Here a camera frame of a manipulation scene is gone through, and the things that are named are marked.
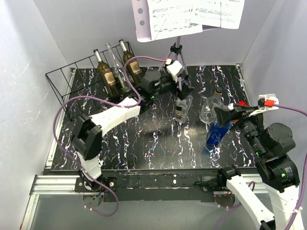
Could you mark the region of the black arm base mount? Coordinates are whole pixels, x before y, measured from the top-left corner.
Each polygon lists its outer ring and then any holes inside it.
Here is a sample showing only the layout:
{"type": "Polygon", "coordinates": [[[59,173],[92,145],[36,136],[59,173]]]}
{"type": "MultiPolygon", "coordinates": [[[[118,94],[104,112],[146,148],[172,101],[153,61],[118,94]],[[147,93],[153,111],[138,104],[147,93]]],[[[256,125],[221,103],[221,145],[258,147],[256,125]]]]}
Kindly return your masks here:
{"type": "Polygon", "coordinates": [[[214,202],[230,192],[217,183],[217,169],[103,170],[101,182],[119,201],[214,202]]]}

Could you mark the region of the small clear glass bottle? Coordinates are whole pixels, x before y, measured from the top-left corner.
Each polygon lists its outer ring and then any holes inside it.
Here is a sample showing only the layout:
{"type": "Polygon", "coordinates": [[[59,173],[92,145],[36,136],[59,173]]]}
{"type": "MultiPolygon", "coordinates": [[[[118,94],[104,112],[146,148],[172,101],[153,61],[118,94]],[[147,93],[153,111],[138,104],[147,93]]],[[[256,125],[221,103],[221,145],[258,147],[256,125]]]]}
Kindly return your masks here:
{"type": "Polygon", "coordinates": [[[222,88],[216,87],[214,94],[205,99],[200,111],[200,120],[203,123],[209,125],[216,119],[216,112],[214,108],[223,106],[221,94],[222,88]]]}

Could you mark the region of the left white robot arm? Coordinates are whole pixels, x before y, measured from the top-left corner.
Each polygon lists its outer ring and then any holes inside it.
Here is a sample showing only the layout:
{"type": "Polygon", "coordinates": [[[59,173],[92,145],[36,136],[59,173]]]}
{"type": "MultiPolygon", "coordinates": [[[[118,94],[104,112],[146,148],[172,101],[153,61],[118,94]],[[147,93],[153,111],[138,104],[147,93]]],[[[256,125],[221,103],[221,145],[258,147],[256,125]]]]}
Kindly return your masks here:
{"type": "Polygon", "coordinates": [[[102,138],[111,129],[148,110],[154,97],[166,92],[173,92],[178,99],[190,96],[193,87],[189,84],[189,76],[180,74],[173,77],[170,73],[149,71],[143,77],[136,94],[131,93],[118,106],[113,106],[101,113],[78,117],[72,132],[71,144],[76,150],[82,169],[80,177],[90,191],[96,192],[102,186],[102,173],[98,163],[98,155],[102,149],[102,138]]]}

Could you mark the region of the blue square bottle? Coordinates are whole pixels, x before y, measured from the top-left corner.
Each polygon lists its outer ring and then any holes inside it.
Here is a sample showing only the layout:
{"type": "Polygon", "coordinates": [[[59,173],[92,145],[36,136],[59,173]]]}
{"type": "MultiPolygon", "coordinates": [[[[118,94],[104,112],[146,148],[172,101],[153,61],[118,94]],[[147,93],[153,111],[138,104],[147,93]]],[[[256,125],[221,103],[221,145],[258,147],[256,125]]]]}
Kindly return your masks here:
{"type": "Polygon", "coordinates": [[[211,124],[210,129],[207,133],[206,143],[210,145],[218,145],[219,142],[223,139],[226,133],[233,126],[234,121],[230,121],[226,126],[219,127],[218,119],[216,118],[211,124]]]}

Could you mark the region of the green wine bottle silver neck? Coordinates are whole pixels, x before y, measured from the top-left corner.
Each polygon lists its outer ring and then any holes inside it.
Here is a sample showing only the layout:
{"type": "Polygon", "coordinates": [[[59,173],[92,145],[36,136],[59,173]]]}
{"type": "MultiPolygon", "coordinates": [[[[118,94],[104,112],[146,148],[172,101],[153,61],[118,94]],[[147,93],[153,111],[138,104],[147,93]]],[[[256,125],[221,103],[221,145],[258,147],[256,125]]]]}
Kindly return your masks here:
{"type": "Polygon", "coordinates": [[[116,79],[113,75],[110,66],[102,60],[98,49],[94,49],[93,53],[97,59],[98,62],[97,70],[99,75],[101,76],[108,97],[118,98],[120,96],[121,91],[118,88],[116,79]]]}

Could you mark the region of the clear bottle black cap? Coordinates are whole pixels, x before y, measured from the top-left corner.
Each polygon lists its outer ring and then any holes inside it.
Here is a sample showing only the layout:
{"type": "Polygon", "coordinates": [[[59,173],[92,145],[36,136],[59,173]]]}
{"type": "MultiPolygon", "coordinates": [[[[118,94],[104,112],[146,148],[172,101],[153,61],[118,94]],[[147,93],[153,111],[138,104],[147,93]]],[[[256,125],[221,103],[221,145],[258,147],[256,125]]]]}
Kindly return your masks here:
{"type": "Polygon", "coordinates": [[[181,100],[177,98],[176,100],[176,110],[175,110],[175,120],[184,124],[188,120],[188,113],[192,105],[193,97],[188,95],[185,99],[181,100]]]}

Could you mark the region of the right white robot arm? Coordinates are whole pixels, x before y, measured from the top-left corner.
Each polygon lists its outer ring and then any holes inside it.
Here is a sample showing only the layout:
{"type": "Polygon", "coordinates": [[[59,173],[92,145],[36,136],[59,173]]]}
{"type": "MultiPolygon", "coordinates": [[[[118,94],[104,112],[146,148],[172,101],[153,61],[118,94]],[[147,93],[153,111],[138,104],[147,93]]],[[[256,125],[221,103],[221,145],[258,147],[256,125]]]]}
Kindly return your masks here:
{"type": "Polygon", "coordinates": [[[257,171],[264,183],[273,211],[269,211],[246,185],[235,166],[217,173],[217,184],[230,190],[252,218],[258,230],[303,230],[301,203],[305,194],[307,171],[299,176],[288,152],[295,148],[291,129],[282,123],[263,126],[263,114],[281,108],[273,100],[263,106],[235,104],[232,110],[215,108],[220,125],[235,121],[253,149],[257,171]]]}

